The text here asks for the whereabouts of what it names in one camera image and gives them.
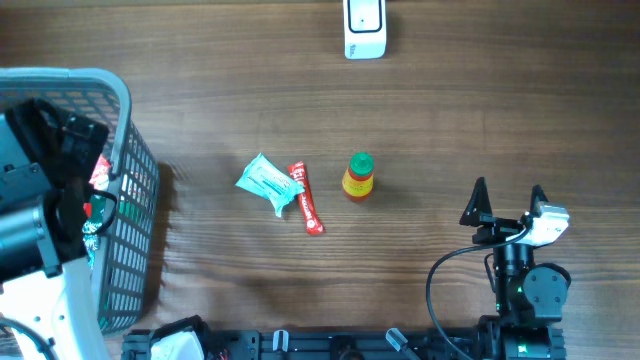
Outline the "red stick sachet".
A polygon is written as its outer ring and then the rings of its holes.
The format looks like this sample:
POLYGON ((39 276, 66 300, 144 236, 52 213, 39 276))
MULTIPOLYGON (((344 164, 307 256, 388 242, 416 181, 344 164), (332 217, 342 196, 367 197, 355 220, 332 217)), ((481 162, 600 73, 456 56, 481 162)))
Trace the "red stick sachet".
POLYGON ((320 221, 313 201, 306 165, 300 161, 288 166, 290 176, 303 188, 304 191, 297 195, 298 203, 304 217, 306 232, 316 236, 325 232, 324 225, 320 221))

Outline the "small red white snack packet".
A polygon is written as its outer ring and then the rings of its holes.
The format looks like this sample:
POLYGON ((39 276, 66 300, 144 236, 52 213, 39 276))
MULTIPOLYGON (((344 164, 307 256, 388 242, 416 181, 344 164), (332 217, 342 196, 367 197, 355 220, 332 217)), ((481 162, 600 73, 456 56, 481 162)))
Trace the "small red white snack packet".
POLYGON ((111 164, 104 155, 100 155, 89 180, 95 190, 107 191, 111 164))

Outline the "red yellow sauce bottle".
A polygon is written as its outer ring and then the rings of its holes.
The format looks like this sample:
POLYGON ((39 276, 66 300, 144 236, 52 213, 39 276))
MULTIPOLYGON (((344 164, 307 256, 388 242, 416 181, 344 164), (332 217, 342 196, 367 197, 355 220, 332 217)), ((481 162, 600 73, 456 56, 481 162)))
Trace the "red yellow sauce bottle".
POLYGON ((342 179, 345 196, 353 202, 364 201, 374 185, 374 159, 366 152, 354 154, 342 179))

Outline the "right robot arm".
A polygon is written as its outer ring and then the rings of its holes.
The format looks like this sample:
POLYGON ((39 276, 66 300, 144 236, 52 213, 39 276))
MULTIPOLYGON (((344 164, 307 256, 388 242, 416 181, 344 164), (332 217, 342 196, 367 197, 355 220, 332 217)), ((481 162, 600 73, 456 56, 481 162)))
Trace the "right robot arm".
POLYGON ((473 359, 565 359, 562 320, 571 276, 553 263, 537 263, 534 251, 548 246, 568 229, 570 215, 548 201, 539 185, 532 189, 530 209, 520 219, 493 214, 486 181, 476 180, 460 223, 477 229, 475 245, 492 249, 491 276, 497 314, 484 315, 475 326, 473 359))

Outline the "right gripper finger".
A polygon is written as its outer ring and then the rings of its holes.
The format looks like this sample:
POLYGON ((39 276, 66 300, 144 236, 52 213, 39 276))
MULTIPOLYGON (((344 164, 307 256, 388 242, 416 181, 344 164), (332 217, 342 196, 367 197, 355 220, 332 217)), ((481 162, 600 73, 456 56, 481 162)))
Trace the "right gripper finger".
POLYGON ((531 192, 530 210, 531 214, 540 214, 542 208, 548 204, 544 190, 540 185, 535 185, 531 192))
POLYGON ((479 177, 470 200, 463 211, 459 224, 463 226, 489 226, 493 223, 493 212, 484 177, 479 177))

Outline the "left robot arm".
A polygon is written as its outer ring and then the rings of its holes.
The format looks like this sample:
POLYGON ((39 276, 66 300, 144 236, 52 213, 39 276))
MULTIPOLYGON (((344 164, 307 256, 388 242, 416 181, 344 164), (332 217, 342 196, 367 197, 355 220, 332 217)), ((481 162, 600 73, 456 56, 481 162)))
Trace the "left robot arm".
POLYGON ((106 359, 83 226, 109 129, 40 99, 1 122, 1 324, 44 359, 106 359))

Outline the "teal wet wipes pack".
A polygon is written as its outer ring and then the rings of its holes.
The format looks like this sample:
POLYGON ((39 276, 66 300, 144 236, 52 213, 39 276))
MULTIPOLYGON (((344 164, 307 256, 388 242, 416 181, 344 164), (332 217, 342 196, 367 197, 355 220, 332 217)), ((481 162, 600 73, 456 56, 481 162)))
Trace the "teal wet wipes pack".
POLYGON ((283 209, 305 191, 303 185, 281 172, 262 153, 245 167, 236 186, 267 199, 278 218, 282 217, 283 209))

